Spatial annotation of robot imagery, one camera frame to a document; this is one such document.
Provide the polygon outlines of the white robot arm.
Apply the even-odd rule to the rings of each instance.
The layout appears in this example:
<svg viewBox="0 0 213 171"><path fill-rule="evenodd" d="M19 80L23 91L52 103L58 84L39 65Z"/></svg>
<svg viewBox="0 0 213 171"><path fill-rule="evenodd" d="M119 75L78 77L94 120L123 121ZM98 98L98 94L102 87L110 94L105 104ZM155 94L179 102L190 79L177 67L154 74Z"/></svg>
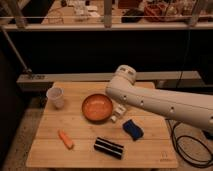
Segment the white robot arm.
<svg viewBox="0 0 213 171"><path fill-rule="evenodd" d="M213 133L212 95L138 87L135 85L136 75L134 68L120 65L106 86L106 94L118 103Z"/></svg>

